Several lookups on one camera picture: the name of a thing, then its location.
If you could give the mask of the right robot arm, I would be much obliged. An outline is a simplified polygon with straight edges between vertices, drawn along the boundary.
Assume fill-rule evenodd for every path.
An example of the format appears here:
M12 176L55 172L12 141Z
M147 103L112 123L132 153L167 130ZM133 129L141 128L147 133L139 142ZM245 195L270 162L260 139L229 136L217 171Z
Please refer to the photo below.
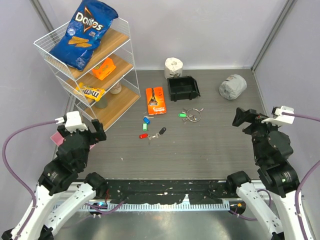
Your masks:
M272 115L258 113L254 109L236 109L232 125L248 123L242 131L251 136L255 164L264 185L264 191L273 200L278 214L274 214L259 196L252 180L244 171L227 176L226 191L232 197L240 197L271 240L312 240L312 228L308 224L302 201L302 188L310 175L319 167L317 162L302 179L288 159L294 153L289 136L279 128L293 124L295 118L319 121L318 117L297 114L287 106L274 107Z

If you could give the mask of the blue key tag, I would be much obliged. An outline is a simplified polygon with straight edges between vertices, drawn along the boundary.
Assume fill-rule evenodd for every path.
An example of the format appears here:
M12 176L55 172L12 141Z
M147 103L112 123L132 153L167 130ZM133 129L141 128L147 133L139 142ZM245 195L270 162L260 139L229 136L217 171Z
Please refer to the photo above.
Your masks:
M149 120L147 117L144 117L144 118L143 118L143 121L144 121L147 125L150 124L150 120Z

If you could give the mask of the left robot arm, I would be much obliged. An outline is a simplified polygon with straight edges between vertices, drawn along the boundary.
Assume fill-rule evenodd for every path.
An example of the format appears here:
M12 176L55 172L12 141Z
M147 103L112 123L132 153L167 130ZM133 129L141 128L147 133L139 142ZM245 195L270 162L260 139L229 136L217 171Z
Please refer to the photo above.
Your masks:
M10 167L6 157L7 145L15 135L25 130L59 123L61 125L57 127L57 130L64 138L63 143L58 147L57 157L45 166L37 183L39 187L44 189L46 197L57 197L58 194L66 191L71 183L77 179L78 174L83 172L87 166L90 146L106 140L103 124L99 120L91 121L95 128L95 132L91 132L82 120L68 120L66 116L32 124L9 135L2 145L2 160L10 174L30 193L31 204L22 223L3 233L2 239L4 240L19 240L23 238L23 233L30 234L30 231L27 231L27 225L31 222L32 216L36 215L37 203L39 202L36 192Z

